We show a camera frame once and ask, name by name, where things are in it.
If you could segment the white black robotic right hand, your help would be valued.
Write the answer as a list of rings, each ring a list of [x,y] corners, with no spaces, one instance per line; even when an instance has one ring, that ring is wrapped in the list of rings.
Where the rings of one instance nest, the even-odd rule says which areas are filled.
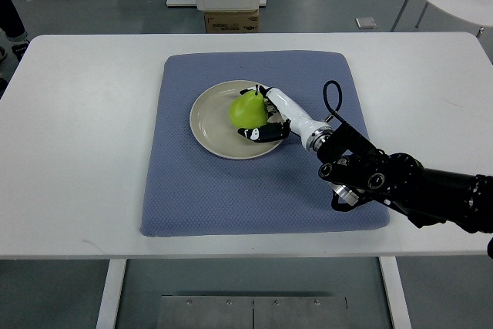
[[[283,120],[251,129],[241,127],[237,130],[241,136],[252,142],[275,142],[286,139],[290,133],[294,133],[300,137],[306,151],[316,153],[333,133],[327,122],[312,119],[297,103],[277,88],[266,88],[256,84],[255,87],[240,90],[240,97],[246,97],[249,92],[261,95],[267,106],[272,106],[274,112],[279,113]]]

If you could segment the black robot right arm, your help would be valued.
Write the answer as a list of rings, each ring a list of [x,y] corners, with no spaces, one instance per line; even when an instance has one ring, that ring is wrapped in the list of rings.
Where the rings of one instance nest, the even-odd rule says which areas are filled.
[[[375,201],[418,228],[450,221],[469,233],[492,232],[491,176],[428,169],[409,154],[388,155],[347,123],[317,139],[314,150],[336,211]]]

